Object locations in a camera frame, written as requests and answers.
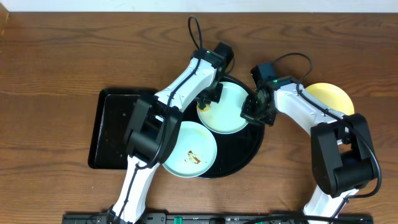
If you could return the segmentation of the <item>green and yellow sponge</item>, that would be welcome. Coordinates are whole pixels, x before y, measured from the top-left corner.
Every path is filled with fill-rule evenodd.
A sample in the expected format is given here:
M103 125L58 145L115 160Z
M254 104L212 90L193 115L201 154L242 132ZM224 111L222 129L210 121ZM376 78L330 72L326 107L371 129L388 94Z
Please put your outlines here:
M208 111L210 108L211 108L211 106L209 104L206 104L206 103L197 104L198 111L205 112L205 111Z

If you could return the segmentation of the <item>light blue plate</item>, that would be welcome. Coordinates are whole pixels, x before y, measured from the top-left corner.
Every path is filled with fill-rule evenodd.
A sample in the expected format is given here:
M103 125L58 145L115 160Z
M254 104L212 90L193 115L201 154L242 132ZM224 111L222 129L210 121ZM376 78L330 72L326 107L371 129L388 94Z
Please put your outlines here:
M233 134L245 128L248 122L240 117L248 92L232 82L221 82L223 90L219 103L211 102L208 111L198 111L200 121L218 134Z
M202 124L183 121L177 143L163 167L178 177L198 177L210 169L216 156L213 134Z

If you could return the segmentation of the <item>yellow plate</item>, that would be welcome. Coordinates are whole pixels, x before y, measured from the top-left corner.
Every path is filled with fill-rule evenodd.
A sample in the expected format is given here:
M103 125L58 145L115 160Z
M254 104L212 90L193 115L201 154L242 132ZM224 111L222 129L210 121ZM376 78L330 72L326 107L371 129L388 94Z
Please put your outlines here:
M330 83L315 83L306 87L316 99L328 107L346 115L354 114L354 105L348 94L336 85Z

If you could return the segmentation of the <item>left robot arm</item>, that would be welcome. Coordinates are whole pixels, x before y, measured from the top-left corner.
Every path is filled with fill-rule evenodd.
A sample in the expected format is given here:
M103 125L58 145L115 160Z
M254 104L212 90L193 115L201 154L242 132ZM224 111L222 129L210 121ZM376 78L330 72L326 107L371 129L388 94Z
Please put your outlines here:
M175 148L184 111L195 100L220 100L220 80L233 60L232 52L195 50L188 67L168 87L139 96L123 137L126 178L118 201L108 210L107 223L140 219L155 172Z

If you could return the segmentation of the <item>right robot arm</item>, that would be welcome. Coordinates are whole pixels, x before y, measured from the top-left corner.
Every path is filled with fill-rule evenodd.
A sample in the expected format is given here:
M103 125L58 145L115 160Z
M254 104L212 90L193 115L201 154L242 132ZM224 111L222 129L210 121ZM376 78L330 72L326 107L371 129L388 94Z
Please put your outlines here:
M336 111L292 77L257 79L257 93L245 99L241 117L272 126L278 113L292 118L311 139L312 174L317 187L304 206L307 216L336 218L345 204L372 180L380 189L381 168L368 122L361 114Z

